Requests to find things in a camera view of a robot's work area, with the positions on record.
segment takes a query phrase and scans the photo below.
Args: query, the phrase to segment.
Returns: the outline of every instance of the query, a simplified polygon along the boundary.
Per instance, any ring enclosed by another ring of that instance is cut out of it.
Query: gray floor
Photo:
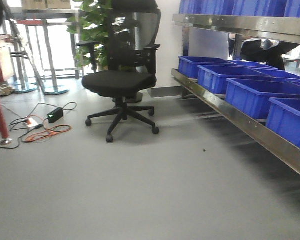
[[[84,121],[111,100],[67,85],[1,98],[21,116],[77,108],[56,122],[71,131],[0,149],[0,240],[300,240],[300,176],[199,100],[145,91],[160,134],[128,119],[107,144],[113,117]]]

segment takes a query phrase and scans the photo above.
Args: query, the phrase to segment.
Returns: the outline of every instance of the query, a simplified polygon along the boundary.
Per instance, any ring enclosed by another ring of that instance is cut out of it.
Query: potted plant
[[[73,0],[75,3],[81,3],[80,9],[84,16],[80,17],[80,41],[96,41],[100,44],[95,45],[95,57],[98,66],[106,67],[107,64],[107,10],[111,9],[111,0]],[[75,22],[75,17],[70,17],[68,22]],[[67,31],[71,34],[77,34],[77,26],[68,26]],[[77,49],[75,59],[79,61],[79,66],[83,67],[90,64],[87,47]]]

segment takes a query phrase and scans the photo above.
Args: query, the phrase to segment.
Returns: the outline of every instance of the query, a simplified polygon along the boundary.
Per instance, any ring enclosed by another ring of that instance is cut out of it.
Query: chair armrest
[[[160,47],[161,47],[160,44],[149,44],[149,45],[145,46],[143,49],[144,50],[157,50]]]
[[[80,41],[76,45],[78,47],[87,47],[90,53],[90,62],[92,64],[92,70],[95,73],[97,71],[97,61],[95,55],[95,45],[100,44],[99,41]]]
[[[100,44],[99,41],[80,41],[78,42],[76,45],[78,47],[89,47],[89,46],[94,46],[94,45],[97,45],[97,44]]]

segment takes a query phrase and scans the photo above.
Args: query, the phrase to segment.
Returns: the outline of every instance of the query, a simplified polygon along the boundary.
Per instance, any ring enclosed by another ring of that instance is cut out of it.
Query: electrical cord
[[[70,105],[70,104],[74,104],[74,107],[73,108],[70,108],[70,109],[65,109],[66,106]],[[20,137],[18,137],[17,139],[17,146],[15,147],[4,147],[4,146],[0,146],[0,149],[17,149],[18,147],[20,147],[21,145],[21,142],[23,143],[33,143],[33,142],[37,142],[39,140],[43,140],[43,139],[47,139],[47,138],[51,138],[52,136],[56,136],[58,134],[61,134],[61,133],[65,133],[65,132],[68,132],[72,129],[72,127],[70,125],[67,125],[67,124],[61,124],[61,125],[56,125],[56,126],[53,126],[53,127],[45,127],[45,121],[48,119],[43,119],[41,118],[40,116],[38,115],[34,115],[33,112],[37,109],[37,107],[39,105],[47,105],[47,106],[51,106],[51,107],[55,107],[55,108],[58,108],[58,106],[56,105],[52,105],[52,104],[48,104],[48,103],[43,103],[43,102],[39,102],[35,107],[34,109],[29,113],[28,116],[26,117],[21,117],[20,115],[18,115],[17,113],[13,112],[12,110],[10,110],[9,108],[7,108],[6,106],[4,106],[8,111],[12,112],[14,115],[18,116],[19,118],[18,119],[15,119],[13,120],[9,126],[10,126],[10,131],[18,131],[18,130],[27,130],[26,133],[24,133],[23,135],[21,135]],[[76,107],[77,107],[77,103],[76,102],[69,102],[67,103],[66,105],[64,105],[62,107],[62,110],[63,111],[72,111],[74,110]],[[33,129],[29,129],[28,127],[26,127],[26,124],[29,120],[30,117],[35,117],[35,118],[38,118],[42,121],[41,124],[38,124],[36,125]],[[17,128],[18,125],[20,124],[23,124],[23,127],[20,127],[20,128]],[[42,131],[42,132],[39,132],[39,133],[35,133],[35,134],[32,134],[28,137],[26,137],[25,140],[23,140],[23,138],[28,135],[29,133],[31,133],[32,131],[34,130],[38,130],[40,128],[44,128],[45,130]]]

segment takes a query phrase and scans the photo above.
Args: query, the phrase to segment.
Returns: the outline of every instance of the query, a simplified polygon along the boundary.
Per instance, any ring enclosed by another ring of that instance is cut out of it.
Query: black office chair
[[[112,10],[108,11],[108,69],[95,72],[82,78],[82,85],[102,97],[114,99],[115,107],[89,115],[86,126],[92,125],[92,118],[116,115],[108,129],[106,141],[113,142],[112,131],[127,116],[152,126],[152,133],[158,134],[159,128],[139,111],[155,113],[153,106],[128,106],[126,98],[135,96],[139,91],[156,85],[155,44],[161,12],[155,0],[112,0]],[[96,42],[85,43],[90,49]]]

